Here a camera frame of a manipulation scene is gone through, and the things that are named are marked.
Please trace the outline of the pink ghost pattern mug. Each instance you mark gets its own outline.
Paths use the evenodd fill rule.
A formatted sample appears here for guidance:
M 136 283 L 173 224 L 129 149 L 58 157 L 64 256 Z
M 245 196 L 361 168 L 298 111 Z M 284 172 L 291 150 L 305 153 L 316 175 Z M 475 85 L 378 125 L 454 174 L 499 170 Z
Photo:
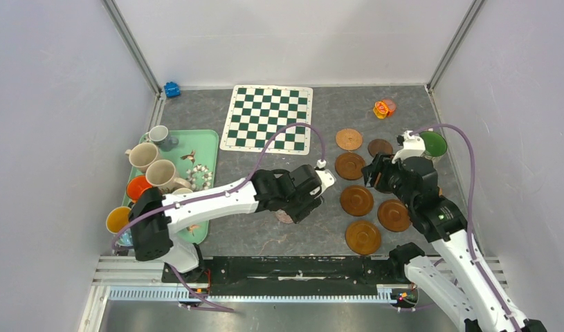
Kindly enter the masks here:
M 287 214 L 284 210 L 278 210 L 274 213 L 275 218 L 280 222 L 280 223 L 285 223 L 285 224 L 292 224 L 293 223 L 293 219 L 291 218 L 291 216 L 289 214 Z

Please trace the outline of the green interior cartoon mug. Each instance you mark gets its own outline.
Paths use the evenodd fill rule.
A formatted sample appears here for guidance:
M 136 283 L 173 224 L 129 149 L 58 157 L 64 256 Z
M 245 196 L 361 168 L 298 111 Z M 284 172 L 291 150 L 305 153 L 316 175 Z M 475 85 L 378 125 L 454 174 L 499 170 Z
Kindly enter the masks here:
M 422 156 L 433 161 L 434 164 L 438 163 L 448 151 L 448 144 L 444 137 L 434 131 L 423 131 L 419 135 L 425 145 Z

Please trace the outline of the brown wooden ridged coaster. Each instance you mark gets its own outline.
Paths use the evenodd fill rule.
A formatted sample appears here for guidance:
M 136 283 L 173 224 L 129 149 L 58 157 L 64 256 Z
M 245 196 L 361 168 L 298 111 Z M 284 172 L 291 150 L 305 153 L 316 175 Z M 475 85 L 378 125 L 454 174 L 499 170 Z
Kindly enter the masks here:
M 381 247 L 381 233 L 373 223 L 359 220 L 347 227 L 345 241 L 356 254 L 371 255 Z
M 346 152 L 339 155 L 335 162 L 336 173 L 345 180 L 355 181 L 363 177 L 365 160 L 358 154 Z
M 377 217 L 379 223 L 391 232 L 403 232 L 411 226 L 406 206 L 397 199 L 382 202 Z

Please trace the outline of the dark walnut coaster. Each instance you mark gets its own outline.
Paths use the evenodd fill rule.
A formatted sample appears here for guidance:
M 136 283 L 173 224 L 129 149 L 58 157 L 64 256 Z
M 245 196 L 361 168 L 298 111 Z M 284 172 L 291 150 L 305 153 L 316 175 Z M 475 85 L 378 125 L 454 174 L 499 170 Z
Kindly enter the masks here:
M 390 142 L 384 139 L 374 139 L 367 145 L 368 153 L 371 157 L 376 155 L 393 155 L 394 150 Z

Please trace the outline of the woven rattan coaster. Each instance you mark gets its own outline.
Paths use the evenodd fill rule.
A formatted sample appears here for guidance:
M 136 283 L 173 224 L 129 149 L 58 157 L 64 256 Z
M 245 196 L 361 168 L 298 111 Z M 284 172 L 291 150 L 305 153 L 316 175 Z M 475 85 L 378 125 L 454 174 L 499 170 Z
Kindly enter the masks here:
M 355 129 L 341 129 L 335 136 L 336 144 L 345 151 L 355 151 L 363 144 L 361 133 Z

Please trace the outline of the pink mug cream interior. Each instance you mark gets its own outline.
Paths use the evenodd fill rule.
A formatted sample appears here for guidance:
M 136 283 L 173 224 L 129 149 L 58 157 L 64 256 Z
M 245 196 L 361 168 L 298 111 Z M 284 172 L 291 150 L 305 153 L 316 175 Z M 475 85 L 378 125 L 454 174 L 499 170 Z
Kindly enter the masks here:
M 177 190 L 174 190 L 172 193 L 174 195 L 185 195 L 185 194 L 191 194 L 193 192 L 194 191 L 191 190 L 190 188 L 183 187 L 183 188 L 179 188 Z

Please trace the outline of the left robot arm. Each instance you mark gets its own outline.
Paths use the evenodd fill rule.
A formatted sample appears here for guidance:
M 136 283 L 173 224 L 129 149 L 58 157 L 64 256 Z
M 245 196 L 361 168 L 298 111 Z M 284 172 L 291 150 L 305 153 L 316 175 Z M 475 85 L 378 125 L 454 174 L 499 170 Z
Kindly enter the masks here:
M 283 211 L 294 223 L 304 220 L 323 202 L 336 183 L 328 170 L 301 165 L 293 171 L 259 169 L 246 178 L 193 194 L 144 191 L 129 214 L 129 229 L 138 261 L 159 259 L 189 282 L 206 272 L 199 249 L 178 233 L 202 221 L 236 214 Z

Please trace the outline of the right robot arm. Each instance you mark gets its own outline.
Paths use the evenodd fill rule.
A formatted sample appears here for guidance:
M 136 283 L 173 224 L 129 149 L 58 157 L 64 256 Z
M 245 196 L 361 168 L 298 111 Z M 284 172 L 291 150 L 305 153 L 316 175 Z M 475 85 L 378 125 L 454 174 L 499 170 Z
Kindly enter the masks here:
M 541 321 L 529 319 L 513 304 L 495 278 L 465 216 L 439 193 L 432 161 L 376 155 L 362 173 L 365 184 L 404 204 L 413 227 L 448 264 L 457 283 L 443 276 L 415 243 L 390 251 L 388 274 L 394 281 L 418 285 L 459 331 L 545 331 Z

